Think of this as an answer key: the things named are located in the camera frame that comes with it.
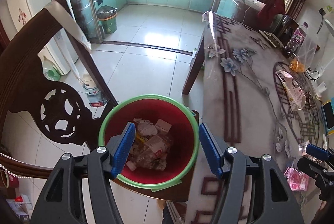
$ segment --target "white strap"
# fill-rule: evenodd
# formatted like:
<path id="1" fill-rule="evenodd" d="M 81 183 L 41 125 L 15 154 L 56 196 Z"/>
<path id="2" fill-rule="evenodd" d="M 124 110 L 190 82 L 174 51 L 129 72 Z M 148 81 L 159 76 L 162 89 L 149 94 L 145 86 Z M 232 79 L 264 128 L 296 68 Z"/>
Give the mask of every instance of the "white strap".
<path id="1" fill-rule="evenodd" d="M 91 55 L 91 43 L 87 40 L 79 25 L 65 10 L 65 8 L 63 8 L 63 6 L 61 6 L 57 1 L 51 1 L 46 6 L 44 6 L 44 8 L 48 10 L 49 13 L 55 18 L 55 20 L 58 21 L 59 24 L 63 26 L 70 35 L 72 35 L 77 41 L 79 41 Z M 79 72 L 76 68 L 76 65 L 74 64 L 73 59 L 71 58 L 71 55 L 65 45 L 65 41 L 63 40 L 60 31 L 56 34 L 56 43 L 61 51 L 61 54 L 64 56 L 68 66 L 71 68 L 73 74 L 79 80 L 79 82 L 82 83 Z"/>

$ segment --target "blue gripper pad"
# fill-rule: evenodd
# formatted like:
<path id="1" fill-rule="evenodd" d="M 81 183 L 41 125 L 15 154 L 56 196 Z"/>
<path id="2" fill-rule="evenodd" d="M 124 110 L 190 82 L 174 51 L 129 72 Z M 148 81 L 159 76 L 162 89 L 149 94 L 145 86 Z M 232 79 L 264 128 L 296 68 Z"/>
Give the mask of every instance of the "blue gripper pad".
<path id="1" fill-rule="evenodd" d="M 198 134 L 211 172 L 218 179 L 221 179 L 223 176 L 222 166 L 224 164 L 222 150 L 204 123 L 199 126 Z"/>
<path id="2" fill-rule="evenodd" d="M 111 177 L 116 179 L 124 168 L 126 160 L 128 159 L 130 149 L 136 136 L 136 127 L 133 123 L 128 122 L 121 135 L 112 137 L 108 142 L 108 149 L 111 159 Z"/>
<path id="3" fill-rule="evenodd" d="M 319 159 L 320 161 L 327 161 L 330 157 L 330 154 L 328 153 L 328 151 L 319 148 L 313 144 L 309 144 L 306 147 L 306 153 L 308 155 L 311 155 L 317 159 Z"/>

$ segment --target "table leg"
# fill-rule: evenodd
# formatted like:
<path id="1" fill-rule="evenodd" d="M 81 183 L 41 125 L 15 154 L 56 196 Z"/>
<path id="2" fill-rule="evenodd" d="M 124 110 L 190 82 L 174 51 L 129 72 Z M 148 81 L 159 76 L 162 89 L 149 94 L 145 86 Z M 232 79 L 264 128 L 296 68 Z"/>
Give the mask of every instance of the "table leg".
<path id="1" fill-rule="evenodd" d="M 185 94 L 185 95 L 189 94 L 189 92 L 190 92 L 190 90 L 191 90 L 191 88 L 192 88 L 192 86 L 193 86 L 193 84 L 196 80 L 196 77 L 197 77 L 199 71 L 201 70 L 203 62 L 204 62 L 204 36 L 202 35 L 201 44 L 197 48 L 194 61 L 191 63 L 187 79 L 186 79 L 186 81 L 184 83 L 184 86 L 183 86 L 182 94 Z"/>

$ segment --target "green bin rim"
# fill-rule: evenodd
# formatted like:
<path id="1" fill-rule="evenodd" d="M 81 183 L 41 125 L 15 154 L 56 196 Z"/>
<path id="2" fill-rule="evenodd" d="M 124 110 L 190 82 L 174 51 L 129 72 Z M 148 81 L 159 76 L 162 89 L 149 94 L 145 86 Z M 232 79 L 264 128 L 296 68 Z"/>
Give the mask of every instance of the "green bin rim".
<path id="1" fill-rule="evenodd" d="M 189 172 L 191 167 L 194 165 L 194 163 L 196 161 L 196 158 L 197 158 L 197 154 L 198 154 L 198 146 L 199 146 L 198 124 L 197 124 L 197 121 L 196 121 L 194 115 L 192 114 L 192 112 L 187 107 L 185 107 L 183 104 L 181 104 L 178 101 L 175 101 L 175 100 L 173 100 L 169 97 L 162 96 L 162 95 L 155 95 L 155 94 L 141 95 L 141 96 L 133 97 L 131 99 L 123 101 L 121 104 L 118 104 L 117 106 L 115 106 L 109 112 L 109 114 L 107 114 L 106 118 L 102 122 L 100 132 L 99 132 L 99 146 L 105 146 L 105 142 L 104 142 L 105 130 L 108 126 L 109 120 L 113 117 L 113 115 L 116 114 L 124 106 L 126 106 L 126 105 L 128 105 L 132 102 L 135 102 L 135 101 L 138 101 L 138 100 L 143 100 L 143 99 L 156 99 L 156 100 L 169 102 L 169 103 L 173 104 L 174 106 L 178 107 L 186 115 L 186 117 L 188 118 L 188 120 L 191 124 L 193 132 L 194 132 L 194 149 L 193 149 L 193 152 L 192 152 L 192 156 L 191 156 L 188 164 L 184 168 L 184 170 L 180 174 L 176 175 L 176 177 L 174 177 L 173 179 L 170 179 L 169 181 L 166 181 L 166 182 L 161 182 L 159 184 L 142 184 L 142 183 L 139 183 L 139 182 L 134 182 L 132 180 L 129 180 L 128 178 L 124 177 L 122 174 L 119 174 L 117 176 L 117 178 L 120 181 L 122 181 L 122 182 L 124 182 L 128 185 L 138 187 L 138 188 L 145 188 L 145 189 L 168 188 L 168 187 L 171 187 L 173 185 L 178 184 L 180 182 L 180 180 Z"/>

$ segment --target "wooden chair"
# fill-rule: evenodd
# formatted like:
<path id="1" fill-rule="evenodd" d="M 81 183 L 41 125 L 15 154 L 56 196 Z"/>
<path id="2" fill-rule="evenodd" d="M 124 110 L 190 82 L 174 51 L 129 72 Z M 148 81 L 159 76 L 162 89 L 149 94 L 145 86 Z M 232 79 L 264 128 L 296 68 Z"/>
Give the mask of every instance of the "wooden chair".
<path id="1" fill-rule="evenodd" d="M 66 0 L 58 1 L 70 13 Z M 90 150 L 97 147 L 101 123 L 106 115 L 117 105 L 117 101 L 98 71 L 89 52 L 70 34 L 67 34 L 83 65 L 100 88 L 108 103 L 101 118 L 92 118 L 91 111 L 84 105 L 80 95 L 71 86 L 47 80 L 42 71 L 41 60 L 37 54 L 62 26 L 46 10 L 42 9 L 13 38 L 0 56 L 0 132 L 2 132 L 7 111 L 28 111 L 41 132 L 50 140 L 82 145 L 87 142 Z M 46 95 L 55 90 L 48 100 Z M 65 110 L 68 100 L 72 113 Z M 41 106 L 45 117 L 41 117 Z M 65 130 L 57 130 L 60 120 L 68 122 Z M 0 156 L 0 164 L 19 176 L 47 179 L 51 168 L 37 167 Z M 182 183 L 165 190 L 152 192 L 150 189 L 131 187 L 118 179 L 119 185 L 148 197 L 184 202 L 188 194 L 193 168 L 182 179 Z"/>

